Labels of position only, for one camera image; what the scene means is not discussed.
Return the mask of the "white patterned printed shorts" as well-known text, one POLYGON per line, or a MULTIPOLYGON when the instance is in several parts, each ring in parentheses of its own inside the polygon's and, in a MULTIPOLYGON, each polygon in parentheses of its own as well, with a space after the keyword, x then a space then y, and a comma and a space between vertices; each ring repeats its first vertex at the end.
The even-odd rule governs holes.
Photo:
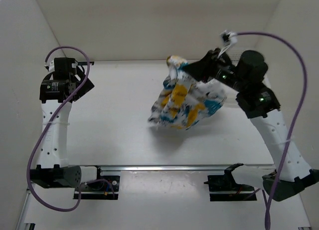
POLYGON ((227 95, 220 82, 215 79, 206 83, 195 80, 182 70, 188 61, 180 56, 170 55, 166 65, 169 74, 151 107, 149 123, 187 130, 223 106, 227 95))

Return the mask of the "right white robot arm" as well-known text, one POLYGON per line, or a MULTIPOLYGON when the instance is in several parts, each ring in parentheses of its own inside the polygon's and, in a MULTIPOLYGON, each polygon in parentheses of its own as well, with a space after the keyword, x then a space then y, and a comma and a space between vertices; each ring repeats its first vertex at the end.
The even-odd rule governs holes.
POLYGON ((182 69, 197 81, 218 80, 236 90, 236 101, 261 135, 276 167, 274 172, 256 170, 244 164, 234 164, 224 171, 224 185, 230 190, 240 185, 261 188, 281 202, 302 192, 319 181, 319 172, 301 156, 288 136, 281 106, 274 92, 264 83, 268 70, 263 55, 244 51, 237 65, 219 49, 210 50, 201 60, 182 69))

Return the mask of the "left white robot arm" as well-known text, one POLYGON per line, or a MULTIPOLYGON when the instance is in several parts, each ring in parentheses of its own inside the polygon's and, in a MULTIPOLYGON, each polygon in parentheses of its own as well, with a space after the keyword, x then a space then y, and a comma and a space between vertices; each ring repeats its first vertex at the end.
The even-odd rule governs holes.
POLYGON ((39 157, 30 170, 30 180, 45 189, 76 188, 87 182, 93 190, 104 186, 97 167, 70 165, 67 153, 67 128, 72 103, 94 88, 86 80, 86 62, 58 57, 46 66, 49 73, 40 85, 44 137, 39 144, 39 157))

